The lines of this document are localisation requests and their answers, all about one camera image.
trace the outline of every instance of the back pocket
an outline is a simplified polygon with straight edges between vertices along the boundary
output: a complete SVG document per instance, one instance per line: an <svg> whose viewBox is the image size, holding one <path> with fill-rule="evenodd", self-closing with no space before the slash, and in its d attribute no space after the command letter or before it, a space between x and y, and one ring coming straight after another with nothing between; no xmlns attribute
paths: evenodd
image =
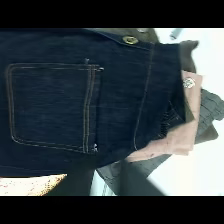
<svg viewBox="0 0 224 224"><path fill-rule="evenodd" d="M96 99L97 68L80 64L10 65L6 79L12 139L25 145L93 153L95 123L91 121L95 113L89 110Z"/></svg>

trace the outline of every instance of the jeans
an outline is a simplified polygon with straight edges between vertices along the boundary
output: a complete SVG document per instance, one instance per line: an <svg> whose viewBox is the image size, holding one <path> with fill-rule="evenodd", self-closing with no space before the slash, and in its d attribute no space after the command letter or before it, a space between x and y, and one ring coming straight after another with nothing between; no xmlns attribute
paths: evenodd
<svg viewBox="0 0 224 224"><path fill-rule="evenodd" d="M102 167L185 122L177 44L78 28L0 34L0 176Z"/></svg>

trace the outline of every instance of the gray garment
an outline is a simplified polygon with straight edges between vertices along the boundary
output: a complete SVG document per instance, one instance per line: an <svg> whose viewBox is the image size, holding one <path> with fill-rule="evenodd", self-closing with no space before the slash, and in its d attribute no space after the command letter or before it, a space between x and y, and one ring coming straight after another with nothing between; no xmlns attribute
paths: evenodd
<svg viewBox="0 0 224 224"><path fill-rule="evenodd" d="M159 42L153 28L148 28L148 32L140 33L136 28L97 28L104 32L113 32L119 35L132 35L142 41ZM198 46L198 41L183 41L180 43L181 69L196 73L194 61L191 57L192 51ZM218 137L212 122L224 118L224 102L219 96L202 89L202 102L200 120L195 143L202 143L214 140ZM153 159L129 163L141 170L147 178L160 164L165 162L170 155L162 155ZM120 162L97 169L98 174L104 179L111 190L118 194L120 186Z"/></svg>

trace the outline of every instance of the metal button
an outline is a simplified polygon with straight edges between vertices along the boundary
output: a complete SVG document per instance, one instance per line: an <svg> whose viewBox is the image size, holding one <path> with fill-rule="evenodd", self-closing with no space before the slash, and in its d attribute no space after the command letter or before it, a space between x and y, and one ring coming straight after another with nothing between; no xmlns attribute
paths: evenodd
<svg viewBox="0 0 224 224"><path fill-rule="evenodd" d="M192 78L186 78L186 79L184 79L184 81L183 81L183 86L184 86L184 88L188 88L188 89L190 89L190 88L192 88L193 86L195 86L195 80L192 79Z"/></svg>
<svg viewBox="0 0 224 224"><path fill-rule="evenodd" d="M140 33L146 33L148 31L148 28L137 28L137 30Z"/></svg>
<svg viewBox="0 0 224 224"><path fill-rule="evenodd" d="M123 37L123 41L126 44L137 44L138 43L138 39L135 37L131 37L131 36Z"/></svg>

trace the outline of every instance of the pink cloth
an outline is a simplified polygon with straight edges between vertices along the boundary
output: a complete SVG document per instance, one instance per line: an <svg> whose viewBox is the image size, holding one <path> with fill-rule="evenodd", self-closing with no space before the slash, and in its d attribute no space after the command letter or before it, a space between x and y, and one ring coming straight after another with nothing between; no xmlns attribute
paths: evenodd
<svg viewBox="0 0 224 224"><path fill-rule="evenodd" d="M193 150L200 115L202 76L182 71L182 78L195 80L195 86L184 88L195 119L169 131L166 138L152 141L145 148L133 152L127 157L129 162L147 160L163 154L188 155Z"/></svg>

